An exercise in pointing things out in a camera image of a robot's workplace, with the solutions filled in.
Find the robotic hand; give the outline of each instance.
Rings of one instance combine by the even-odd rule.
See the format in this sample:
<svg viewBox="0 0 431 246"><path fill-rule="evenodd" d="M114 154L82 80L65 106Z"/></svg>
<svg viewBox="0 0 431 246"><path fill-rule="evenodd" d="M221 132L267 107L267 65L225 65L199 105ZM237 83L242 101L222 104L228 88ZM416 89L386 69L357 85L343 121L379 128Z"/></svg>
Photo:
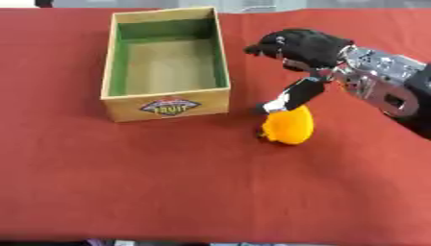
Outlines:
<svg viewBox="0 0 431 246"><path fill-rule="evenodd" d="M286 29L264 36L245 53L283 61L291 71L307 71L264 113L293 111L338 81L351 95L369 102L402 126L431 139L431 63L359 47L352 40L307 29Z"/></svg>

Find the black glove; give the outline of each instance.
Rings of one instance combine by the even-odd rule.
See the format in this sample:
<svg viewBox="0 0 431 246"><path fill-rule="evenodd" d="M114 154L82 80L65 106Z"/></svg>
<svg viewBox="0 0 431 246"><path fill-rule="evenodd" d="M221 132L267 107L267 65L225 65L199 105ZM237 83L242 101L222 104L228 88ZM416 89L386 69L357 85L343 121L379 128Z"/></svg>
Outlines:
<svg viewBox="0 0 431 246"><path fill-rule="evenodd" d="M264 36L258 44L244 49L247 54L259 56L261 53L270 58L279 56L295 62L303 62L310 68L333 68L337 65L338 54L354 42L326 35L308 29L285 29ZM285 68L299 71L297 67L285 63Z"/></svg>

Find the red table surface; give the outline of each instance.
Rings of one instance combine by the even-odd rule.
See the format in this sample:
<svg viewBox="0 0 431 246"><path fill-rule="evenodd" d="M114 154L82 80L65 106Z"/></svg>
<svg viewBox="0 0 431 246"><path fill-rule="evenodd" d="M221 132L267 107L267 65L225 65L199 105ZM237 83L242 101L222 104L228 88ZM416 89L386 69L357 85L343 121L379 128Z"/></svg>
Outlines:
<svg viewBox="0 0 431 246"><path fill-rule="evenodd" d="M0 11L0 238L431 244L431 142L336 85L309 141L260 142L249 107L304 74L242 53L303 27L426 62L431 10L221 14L231 112L123 124L98 100L115 11Z"/></svg>

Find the box side panel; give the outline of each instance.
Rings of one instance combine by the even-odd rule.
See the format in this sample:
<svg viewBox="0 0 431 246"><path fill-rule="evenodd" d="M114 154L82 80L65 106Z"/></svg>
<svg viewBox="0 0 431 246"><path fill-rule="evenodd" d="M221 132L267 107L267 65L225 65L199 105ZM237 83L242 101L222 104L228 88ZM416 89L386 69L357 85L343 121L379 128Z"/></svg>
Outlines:
<svg viewBox="0 0 431 246"><path fill-rule="evenodd" d="M221 35L220 24L218 21L218 15L215 11L215 19L213 24L213 46L214 46L214 64L215 64L215 80L217 87L228 87L230 88L230 77L227 69L226 55L224 53L223 38Z"/></svg>
<svg viewBox="0 0 431 246"><path fill-rule="evenodd" d="M214 30L214 19L180 19L141 23L120 23L118 28L124 40L139 39L143 42L209 38Z"/></svg>
<svg viewBox="0 0 431 246"><path fill-rule="evenodd" d="M127 74L128 45L123 41L122 33L117 32L114 37L114 56L111 69L111 81L108 90L109 96L124 95Z"/></svg>
<svg viewBox="0 0 431 246"><path fill-rule="evenodd" d="M214 8L185 8L150 12L121 12L115 14L115 18L118 23L139 23L179 19L202 19L209 17L214 17Z"/></svg>
<svg viewBox="0 0 431 246"><path fill-rule="evenodd" d="M115 43L117 38L117 23L115 18L111 20L110 37L108 41L108 52L105 61L105 70L103 74L102 91L100 93L101 97L106 97L109 94L112 71L114 66L114 53L115 53Z"/></svg>
<svg viewBox="0 0 431 246"><path fill-rule="evenodd" d="M116 122L227 112L229 89L104 100Z"/></svg>

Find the table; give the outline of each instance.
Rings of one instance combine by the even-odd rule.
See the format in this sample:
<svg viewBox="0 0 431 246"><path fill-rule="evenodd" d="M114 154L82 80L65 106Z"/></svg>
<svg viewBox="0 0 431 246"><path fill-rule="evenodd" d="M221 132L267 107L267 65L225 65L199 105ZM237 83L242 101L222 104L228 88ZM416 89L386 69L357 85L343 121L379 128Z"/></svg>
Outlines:
<svg viewBox="0 0 431 246"><path fill-rule="evenodd" d="M231 112L115 124L98 96L118 11L0 11L0 238L431 244L431 142L336 85L309 141L258 141L249 108L303 74L241 50L304 27L426 62L431 10L221 14Z"/></svg>

